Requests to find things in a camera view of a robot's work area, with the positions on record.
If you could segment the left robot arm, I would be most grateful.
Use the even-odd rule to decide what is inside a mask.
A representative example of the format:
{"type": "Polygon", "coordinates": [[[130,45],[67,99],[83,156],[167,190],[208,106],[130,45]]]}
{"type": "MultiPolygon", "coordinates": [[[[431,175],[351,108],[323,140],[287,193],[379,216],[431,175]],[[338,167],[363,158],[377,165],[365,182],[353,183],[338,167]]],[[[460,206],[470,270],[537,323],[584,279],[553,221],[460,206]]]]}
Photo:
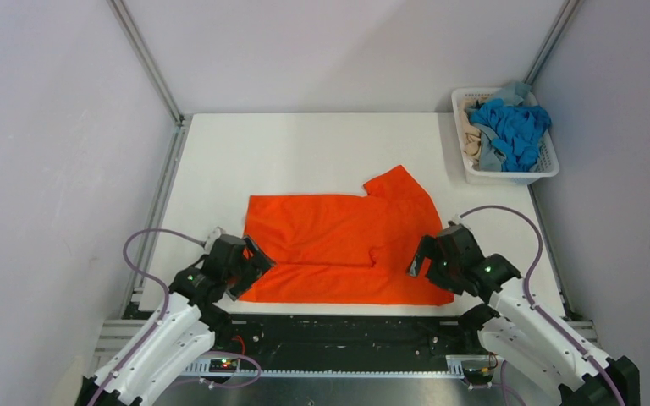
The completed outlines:
{"type": "Polygon", "coordinates": [[[249,236],[189,241],[203,254],[171,283],[143,275],[162,289],[161,304],[113,358],[84,377],[76,404],[151,405],[186,366],[231,345],[233,317],[218,301],[239,299],[276,263],[249,236]]]}

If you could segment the orange t shirt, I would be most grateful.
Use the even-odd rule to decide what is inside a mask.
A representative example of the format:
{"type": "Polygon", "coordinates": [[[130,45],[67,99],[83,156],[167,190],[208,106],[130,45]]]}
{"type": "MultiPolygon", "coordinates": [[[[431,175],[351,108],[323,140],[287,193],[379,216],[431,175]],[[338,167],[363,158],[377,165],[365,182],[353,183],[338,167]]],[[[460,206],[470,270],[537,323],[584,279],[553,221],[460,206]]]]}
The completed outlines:
{"type": "Polygon", "coordinates": [[[363,185],[364,195],[253,195],[245,235],[275,261],[242,300],[255,303],[442,306],[454,295],[411,277],[421,237],[442,221],[403,167],[363,185]]]}

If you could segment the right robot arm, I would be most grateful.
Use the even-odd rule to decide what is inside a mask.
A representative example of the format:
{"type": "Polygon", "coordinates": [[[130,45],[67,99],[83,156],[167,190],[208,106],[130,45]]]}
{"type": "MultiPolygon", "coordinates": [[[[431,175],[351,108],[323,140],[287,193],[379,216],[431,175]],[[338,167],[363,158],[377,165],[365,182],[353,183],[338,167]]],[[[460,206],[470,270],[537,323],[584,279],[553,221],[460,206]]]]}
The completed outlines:
{"type": "Polygon", "coordinates": [[[453,224],[421,238],[408,273],[481,303],[460,317],[459,345],[499,355],[560,405],[639,405],[640,371],[614,359],[571,325],[526,296],[520,271],[500,254],[486,256],[473,233],[453,224]]]}

